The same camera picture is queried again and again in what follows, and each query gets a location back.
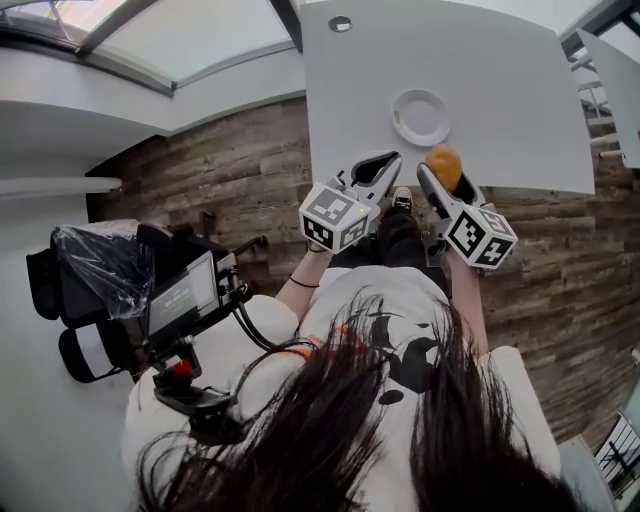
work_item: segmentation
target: graphic print shirt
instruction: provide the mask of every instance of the graphic print shirt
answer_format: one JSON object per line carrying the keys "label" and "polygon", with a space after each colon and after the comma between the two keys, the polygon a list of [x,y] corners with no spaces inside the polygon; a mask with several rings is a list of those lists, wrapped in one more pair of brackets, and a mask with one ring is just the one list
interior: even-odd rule
{"label": "graphic print shirt", "polygon": [[[382,314],[372,315],[370,327],[376,333],[378,348],[390,355],[387,379],[374,406],[383,413],[378,430],[383,440],[381,457],[364,479],[358,501],[371,512],[408,512],[415,509],[409,467],[414,415],[437,355],[434,328],[444,325],[441,302],[447,299],[430,279],[413,268],[329,269],[299,326],[298,336],[315,342],[327,339],[331,321],[358,292],[384,298]],[[281,302],[256,296],[247,303],[247,311],[271,341],[295,337],[297,318]],[[232,388],[243,369],[263,353],[232,317],[198,336],[196,352],[203,375],[195,384],[217,389]],[[558,450],[519,352],[502,347],[490,356],[481,358],[479,364],[490,364],[510,394],[518,427],[515,443],[523,445],[526,438],[539,466],[558,475]],[[233,414],[246,419],[260,411],[302,364],[296,356],[266,359],[246,380]],[[148,442],[184,428],[188,428],[186,418],[155,399],[152,371],[146,372],[131,393],[122,438],[122,459],[130,480],[135,481],[135,461]]]}

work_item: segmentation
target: dark hair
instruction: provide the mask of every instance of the dark hair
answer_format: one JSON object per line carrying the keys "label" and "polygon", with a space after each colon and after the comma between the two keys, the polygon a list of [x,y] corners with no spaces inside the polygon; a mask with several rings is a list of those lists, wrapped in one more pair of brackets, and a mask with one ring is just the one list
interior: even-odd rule
{"label": "dark hair", "polygon": [[[171,450],[154,458],[158,441],[150,444],[138,468],[142,509],[361,509],[359,485],[379,455],[381,417],[372,415],[372,408],[387,359],[371,343],[367,319],[381,315],[382,305],[379,297],[357,296],[344,311],[346,321],[340,321],[348,328],[336,329],[345,315],[334,319],[326,343],[313,345],[302,368],[247,422],[246,442],[175,448],[184,454],[168,481],[158,475]],[[459,314],[443,307],[448,321],[436,332],[439,354],[407,454],[418,510],[578,510],[567,486],[543,473],[528,448],[514,448],[508,397],[490,371],[478,369],[473,344],[463,342]]]}

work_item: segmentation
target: wood paneling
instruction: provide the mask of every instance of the wood paneling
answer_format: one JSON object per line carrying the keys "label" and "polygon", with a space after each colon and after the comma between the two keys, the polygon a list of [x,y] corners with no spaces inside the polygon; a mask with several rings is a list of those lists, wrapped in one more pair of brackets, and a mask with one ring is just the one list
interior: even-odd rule
{"label": "wood paneling", "polygon": [[[490,342],[522,352],[557,440],[583,433],[595,448],[634,378],[640,182],[617,159],[594,157],[594,167],[593,196],[485,190],[520,242],[482,286]],[[92,174],[124,182],[120,191],[89,199],[92,220],[199,227],[205,209],[216,214],[217,240],[228,247],[266,235],[268,250],[241,257],[243,277],[262,293],[275,293],[304,253],[296,215],[311,187],[304,99],[153,140]],[[426,227],[418,190],[415,198]]]}

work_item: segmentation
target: white plate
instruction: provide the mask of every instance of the white plate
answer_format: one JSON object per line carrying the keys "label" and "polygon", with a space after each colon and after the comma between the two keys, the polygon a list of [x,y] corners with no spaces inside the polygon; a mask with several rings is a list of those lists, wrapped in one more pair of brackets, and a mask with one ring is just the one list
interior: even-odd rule
{"label": "white plate", "polygon": [[451,129],[444,101],[424,89],[411,89],[398,96],[393,102],[391,119],[402,138],[421,147],[439,144]]}

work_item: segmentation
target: sneaker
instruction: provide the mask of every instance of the sneaker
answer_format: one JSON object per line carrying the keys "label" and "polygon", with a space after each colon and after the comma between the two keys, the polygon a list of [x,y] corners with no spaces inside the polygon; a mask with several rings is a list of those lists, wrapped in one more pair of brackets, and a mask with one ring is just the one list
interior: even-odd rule
{"label": "sneaker", "polygon": [[396,191],[393,193],[393,200],[391,201],[392,206],[401,206],[408,213],[411,213],[413,208],[413,196],[411,195],[411,190],[407,187],[398,187]]}

